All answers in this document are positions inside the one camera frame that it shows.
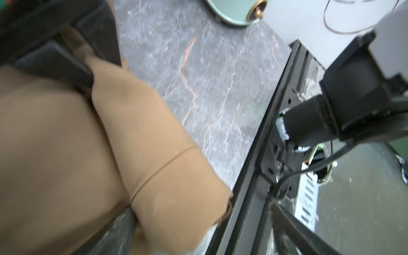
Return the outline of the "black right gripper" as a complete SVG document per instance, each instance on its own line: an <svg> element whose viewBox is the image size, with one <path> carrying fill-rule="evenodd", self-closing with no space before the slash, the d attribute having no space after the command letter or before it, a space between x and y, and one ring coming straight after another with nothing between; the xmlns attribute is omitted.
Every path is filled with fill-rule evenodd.
<svg viewBox="0 0 408 255"><path fill-rule="evenodd" d="M98 57L120 66L115 17L107 1L1 1L1 65L90 92L92 71L62 39L72 27Z"/></svg>

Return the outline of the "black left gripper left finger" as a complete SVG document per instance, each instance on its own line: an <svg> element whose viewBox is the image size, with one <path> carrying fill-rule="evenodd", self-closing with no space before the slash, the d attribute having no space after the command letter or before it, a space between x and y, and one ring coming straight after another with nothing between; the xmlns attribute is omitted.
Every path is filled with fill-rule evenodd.
<svg viewBox="0 0 408 255"><path fill-rule="evenodd" d="M126 207L73 254L128 255L137 223L137 218L131 207Z"/></svg>

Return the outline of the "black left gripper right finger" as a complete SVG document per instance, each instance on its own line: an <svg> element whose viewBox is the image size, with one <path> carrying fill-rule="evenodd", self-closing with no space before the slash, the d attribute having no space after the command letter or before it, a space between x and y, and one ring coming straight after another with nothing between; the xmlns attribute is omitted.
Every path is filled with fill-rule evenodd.
<svg viewBox="0 0 408 255"><path fill-rule="evenodd" d="M272 203L271 210L275 247L279 255L338 254L281 205Z"/></svg>

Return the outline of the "tan brown skirt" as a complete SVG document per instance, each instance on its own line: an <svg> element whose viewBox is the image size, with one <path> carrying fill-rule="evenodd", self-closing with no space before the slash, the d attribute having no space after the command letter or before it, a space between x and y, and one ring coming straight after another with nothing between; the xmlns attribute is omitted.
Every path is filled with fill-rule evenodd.
<svg viewBox="0 0 408 255"><path fill-rule="evenodd" d="M153 87L62 37L94 73L90 97L1 67L1 254L69 255L126 207L134 255L195 250L232 191Z"/></svg>

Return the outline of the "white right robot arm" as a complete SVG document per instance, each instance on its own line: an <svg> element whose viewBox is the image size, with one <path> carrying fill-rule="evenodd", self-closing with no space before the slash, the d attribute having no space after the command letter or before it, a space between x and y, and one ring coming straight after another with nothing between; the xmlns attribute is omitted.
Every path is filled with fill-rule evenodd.
<svg viewBox="0 0 408 255"><path fill-rule="evenodd" d="M355 38L324 74L322 94L276 120L299 147L339 139L392 141L408 134L408 6ZM114 15L106 1L2 1L1 63L90 90L92 72L57 35L74 27L97 56L121 65Z"/></svg>

